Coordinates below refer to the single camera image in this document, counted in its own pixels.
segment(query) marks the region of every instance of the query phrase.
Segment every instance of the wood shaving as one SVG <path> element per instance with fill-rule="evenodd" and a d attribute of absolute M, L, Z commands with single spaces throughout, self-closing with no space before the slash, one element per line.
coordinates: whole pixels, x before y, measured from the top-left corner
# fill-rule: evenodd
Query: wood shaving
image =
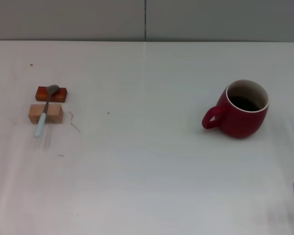
<path fill-rule="evenodd" d="M 71 125 L 72 125 L 72 127 L 74 127 L 81 134 L 81 132 L 79 131 L 79 129 L 73 123 L 71 123 Z"/>
<path fill-rule="evenodd" d="M 69 111 L 69 114 L 71 114 L 71 121 L 72 121 L 73 117 L 74 117 L 74 114 L 72 114 L 70 111 Z"/>

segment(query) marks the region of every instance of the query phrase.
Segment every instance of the mug handle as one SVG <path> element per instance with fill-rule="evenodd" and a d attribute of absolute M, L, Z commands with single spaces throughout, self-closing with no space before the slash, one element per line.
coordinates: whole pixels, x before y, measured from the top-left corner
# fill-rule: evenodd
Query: mug handle
<path fill-rule="evenodd" d="M 206 113 L 206 115 L 204 116 L 204 118 L 202 119 L 202 126 L 205 129 L 211 129 L 214 128 L 216 126 L 219 125 L 219 120 L 213 120 L 211 121 L 211 119 L 215 116 L 215 115 L 219 115 L 222 113 L 226 112 L 226 108 L 224 106 L 215 106 L 212 107 L 211 109 L 208 110 L 208 112 Z"/>

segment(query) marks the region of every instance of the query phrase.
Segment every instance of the coffee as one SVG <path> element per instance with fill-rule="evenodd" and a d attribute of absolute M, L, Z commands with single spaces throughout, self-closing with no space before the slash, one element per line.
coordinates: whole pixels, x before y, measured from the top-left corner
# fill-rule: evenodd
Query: coffee
<path fill-rule="evenodd" d="M 249 99 L 242 97 L 242 96 L 232 96 L 229 97 L 232 104 L 234 104 L 236 107 L 246 110 L 246 111 L 258 111 L 260 110 L 252 101 Z"/>

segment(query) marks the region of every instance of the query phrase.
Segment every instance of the wooden block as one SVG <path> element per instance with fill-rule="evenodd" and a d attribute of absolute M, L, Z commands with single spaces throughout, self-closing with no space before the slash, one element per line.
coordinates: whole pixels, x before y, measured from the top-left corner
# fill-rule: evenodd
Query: wooden block
<path fill-rule="evenodd" d="M 60 87 L 58 92 L 51 96 L 50 102 L 64 103 L 67 97 L 67 93 L 68 92 L 66 88 Z M 38 87 L 35 98 L 37 101 L 47 101 L 48 100 L 47 87 Z"/>
<path fill-rule="evenodd" d="M 41 113 L 44 110 L 44 104 L 32 104 L 29 108 L 28 117 L 33 124 L 37 124 Z M 63 109 L 61 104 L 49 104 L 46 123 L 62 123 Z"/>

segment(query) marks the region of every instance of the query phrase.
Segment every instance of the gray wall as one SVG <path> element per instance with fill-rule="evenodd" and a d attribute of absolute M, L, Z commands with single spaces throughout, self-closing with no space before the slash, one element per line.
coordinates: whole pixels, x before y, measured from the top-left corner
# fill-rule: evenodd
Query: gray wall
<path fill-rule="evenodd" d="M 144 0 L 0 0 L 0 39 L 144 40 Z"/>
<path fill-rule="evenodd" d="M 146 0 L 147 41 L 294 42 L 294 0 Z M 145 0 L 0 0 L 0 39 L 143 41 Z"/>
<path fill-rule="evenodd" d="M 147 0 L 147 41 L 294 42 L 294 0 Z"/>

